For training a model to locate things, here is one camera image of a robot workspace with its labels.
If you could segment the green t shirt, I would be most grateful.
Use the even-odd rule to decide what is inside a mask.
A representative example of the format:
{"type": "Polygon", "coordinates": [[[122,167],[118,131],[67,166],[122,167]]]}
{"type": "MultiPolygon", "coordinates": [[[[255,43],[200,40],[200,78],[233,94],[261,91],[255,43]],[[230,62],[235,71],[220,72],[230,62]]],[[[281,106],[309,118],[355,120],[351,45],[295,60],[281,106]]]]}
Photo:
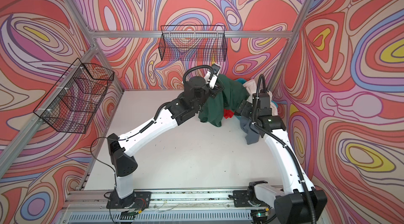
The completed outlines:
{"type": "Polygon", "coordinates": [[[222,126],[224,110],[235,112],[239,105],[250,96],[241,83],[231,80],[225,75],[219,74],[218,81],[224,86],[224,89],[215,98],[209,97],[198,114],[201,123],[210,123],[215,127],[222,126]]]}

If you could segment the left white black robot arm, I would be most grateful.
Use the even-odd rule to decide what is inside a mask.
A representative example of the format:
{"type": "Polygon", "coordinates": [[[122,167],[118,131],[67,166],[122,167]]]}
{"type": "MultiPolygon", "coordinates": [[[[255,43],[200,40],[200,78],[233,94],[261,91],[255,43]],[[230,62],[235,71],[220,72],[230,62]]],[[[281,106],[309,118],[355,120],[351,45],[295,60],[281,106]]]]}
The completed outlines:
{"type": "Polygon", "coordinates": [[[157,109],[153,118],[137,128],[121,135],[107,137],[111,163],[115,168],[114,195],[119,200],[134,198],[134,187],[130,184],[132,173],[137,169],[135,153],[156,137],[180,126],[193,118],[205,102],[224,89],[220,83],[219,64],[201,65],[187,70],[183,75],[184,91],[157,109]]]}

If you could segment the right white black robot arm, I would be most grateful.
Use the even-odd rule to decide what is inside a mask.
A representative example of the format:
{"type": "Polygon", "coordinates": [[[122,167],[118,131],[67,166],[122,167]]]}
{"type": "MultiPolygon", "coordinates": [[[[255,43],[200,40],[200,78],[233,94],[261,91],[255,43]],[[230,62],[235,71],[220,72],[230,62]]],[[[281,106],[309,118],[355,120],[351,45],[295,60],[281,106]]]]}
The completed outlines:
{"type": "Polygon", "coordinates": [[[265,141],[283,183],[282,189],[264,181],[250,183],[249,199],[274,209],[282,224],[315,224],[327,204],[327,196],[323,190],[315,188],[304,172],[292,149],[285,124],[279,116],[272,114],[270,105],[270,95],[260,91],[253,94],[252,102],[244,100],[235,112],[250,119],[252,130],[265,141]]]}

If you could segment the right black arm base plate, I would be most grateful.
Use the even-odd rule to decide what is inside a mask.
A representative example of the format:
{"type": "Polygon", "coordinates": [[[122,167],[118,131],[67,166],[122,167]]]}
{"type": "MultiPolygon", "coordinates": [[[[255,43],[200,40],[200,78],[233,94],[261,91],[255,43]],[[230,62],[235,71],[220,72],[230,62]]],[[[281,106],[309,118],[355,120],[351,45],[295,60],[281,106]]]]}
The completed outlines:
{"type": "Polygon", "coordinates": [[[251,190],[233,190],[228,195],[229,199],[233,201],[234,206],[237,208],[241,207],[270,207],[263,201],[258,200],[251,190]]]}

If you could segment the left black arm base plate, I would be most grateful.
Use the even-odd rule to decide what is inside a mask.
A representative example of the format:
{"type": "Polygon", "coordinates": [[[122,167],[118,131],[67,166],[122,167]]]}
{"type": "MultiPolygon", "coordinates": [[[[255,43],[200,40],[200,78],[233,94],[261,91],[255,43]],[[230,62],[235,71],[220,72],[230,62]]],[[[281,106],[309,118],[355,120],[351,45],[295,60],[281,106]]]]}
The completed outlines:
{"type": "Polygon", "coordinates": [[[114,190],[106,205],[107,209],[140,209],[149,207],[152,193],[150,191],[133,191],[129,196],[121,199],[114,190]]]}

